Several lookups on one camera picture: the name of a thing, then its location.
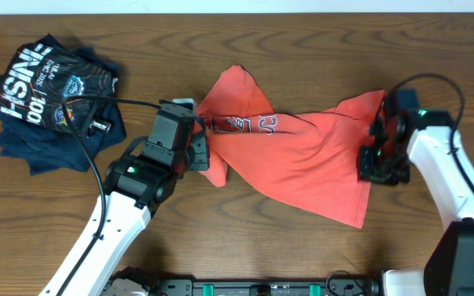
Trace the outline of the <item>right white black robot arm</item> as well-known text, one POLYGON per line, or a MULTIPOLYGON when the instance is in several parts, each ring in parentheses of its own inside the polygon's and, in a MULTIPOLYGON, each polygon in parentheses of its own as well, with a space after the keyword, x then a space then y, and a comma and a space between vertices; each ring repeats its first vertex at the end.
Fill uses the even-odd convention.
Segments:
POLYGON ((444 235, 423 268, 387 270, 369 294, 474 296, 474 168, 456 126, 448 112, 421 108, 414 90, 394 90, 379 106, 369 130, 374 142, 360 149, 360 179, 406 184, 415 166, 444 235))

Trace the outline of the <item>red printed t-shirt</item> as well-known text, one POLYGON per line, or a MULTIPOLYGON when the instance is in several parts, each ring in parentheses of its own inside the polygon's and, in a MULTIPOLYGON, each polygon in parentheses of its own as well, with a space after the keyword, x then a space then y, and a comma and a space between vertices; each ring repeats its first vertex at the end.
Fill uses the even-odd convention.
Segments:
POLYGON ((197 109, 210 147, 204 176, 216 187, 233 169, 263 195, 361 228, 370 184, 357 173, 369 126, 382 103, 376 90, 321 112, 276 113, 240 66, 221 73, 197 109))

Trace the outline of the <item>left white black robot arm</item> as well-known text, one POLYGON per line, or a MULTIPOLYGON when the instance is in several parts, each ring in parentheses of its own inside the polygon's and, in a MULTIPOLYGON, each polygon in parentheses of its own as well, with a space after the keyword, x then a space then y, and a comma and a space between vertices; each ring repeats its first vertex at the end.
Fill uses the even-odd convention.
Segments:
POLYGON ((160 104, 149 136, 108 167, 86 227, 43 295, 99 295, 133 240, 187 171, 209 168, 206 127, 193 99, 160 104))

